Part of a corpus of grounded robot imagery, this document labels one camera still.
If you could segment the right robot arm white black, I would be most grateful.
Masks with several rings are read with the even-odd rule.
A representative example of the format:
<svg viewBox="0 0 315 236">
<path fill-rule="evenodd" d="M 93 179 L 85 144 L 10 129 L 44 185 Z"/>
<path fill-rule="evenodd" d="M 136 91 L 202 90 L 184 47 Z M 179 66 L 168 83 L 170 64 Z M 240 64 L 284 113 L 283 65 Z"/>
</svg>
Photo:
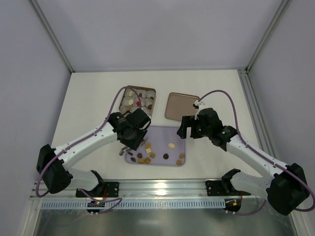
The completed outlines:
<svg viewBox="0 0 315 236">
<path fill-rule="evenodd" d="M 239 169 L 230 170 L 221 177 L 223 191 L 227 194 L 242 191 L 259 196 L 282 215 L 289 215 L 310 196 L 301 166 L 287 165 L 252 147 L 237 129 L 223 125 L 214 109 L 206 108 L 194 116 L 183 116 L 177 135 L 185 139 L 188 128 L 191 138 L 208 138 L 213 145 L 240 158 L 260 174 L 255 177 Z"/>
</svg>

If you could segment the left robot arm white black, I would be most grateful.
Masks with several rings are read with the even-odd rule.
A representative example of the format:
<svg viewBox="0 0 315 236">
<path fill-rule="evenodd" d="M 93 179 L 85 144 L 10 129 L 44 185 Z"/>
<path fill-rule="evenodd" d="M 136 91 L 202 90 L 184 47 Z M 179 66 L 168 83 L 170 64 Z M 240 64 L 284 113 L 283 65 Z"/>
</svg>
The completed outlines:
<svg viewBox="0 0 315 236">
<path fill-rule="evenodd" d="M 43 146 L 36 165 L 38 182 L 44 182 L 49 194 L 75 188 L 77 197 L 102 197 L 106 183 L 100 174 L 94 170 L 74 169 L 74 165 L 116 141 L 128 150 L 137 150 L 150 124 L 150 116 L 140 108 L 126 116 L 119 112 L 111 113 L 101 126 L 68 144 L 55 148 L 49 144 Z"/>
</svg>

